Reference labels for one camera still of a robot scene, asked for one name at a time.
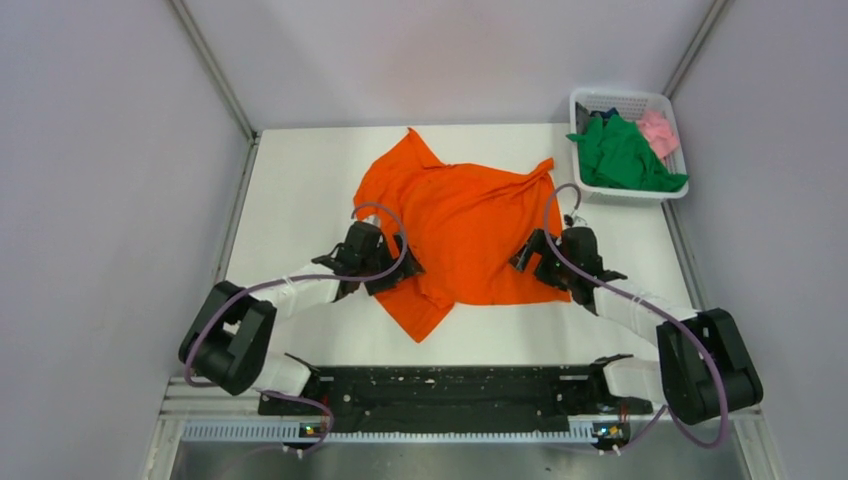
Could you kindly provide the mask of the orange t shirt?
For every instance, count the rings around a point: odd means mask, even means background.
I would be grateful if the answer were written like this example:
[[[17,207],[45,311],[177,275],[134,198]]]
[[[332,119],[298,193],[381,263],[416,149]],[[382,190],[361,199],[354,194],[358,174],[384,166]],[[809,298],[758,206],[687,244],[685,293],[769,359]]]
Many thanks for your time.
[[[406,230],[424,271],[376,296],[415,342],[423,342],[457,304],[510,306],[568,302],[509,263],[531,233],[561,225],[552,158],[528,173],[445,164],[415,130],[372,163],[353,196],[358,218],[376,214],[384,234]]]

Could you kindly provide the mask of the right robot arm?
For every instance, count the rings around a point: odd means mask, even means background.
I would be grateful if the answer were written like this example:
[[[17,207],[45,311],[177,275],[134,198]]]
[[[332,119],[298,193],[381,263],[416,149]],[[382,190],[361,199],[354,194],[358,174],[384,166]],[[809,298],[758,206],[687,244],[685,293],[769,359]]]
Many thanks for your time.
[[[626,397],[664,404],[695,425],[759,404],[764,389],[733,316],[681,307],[604,267],[594,231],[570,225],[558,236],[534,230],[510,260],[524,271],[532,259],[542,284],[569,293],[596,317],[615,322],[653,345],[655,361],[610,359],[586,385],[589,404],[612,412]]]

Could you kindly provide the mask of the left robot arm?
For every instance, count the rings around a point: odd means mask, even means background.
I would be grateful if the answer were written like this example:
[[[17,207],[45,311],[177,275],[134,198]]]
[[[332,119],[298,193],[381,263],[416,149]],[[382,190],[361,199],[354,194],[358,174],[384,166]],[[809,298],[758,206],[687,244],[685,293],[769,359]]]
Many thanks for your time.
[[[215,284],[183,338],[178,358],[201,385],[236,396],[247,390],[282,394],[297,413],[319,404],[320,386],[313,369],[285,353],[274,353],[270,340],[277,321],[320,305],[329,305],[364,287],[374,296],[423,274],[406,238],[387,238],[372,223],[356,221],[329,253],[278,280],[252,287],[230,281]]]

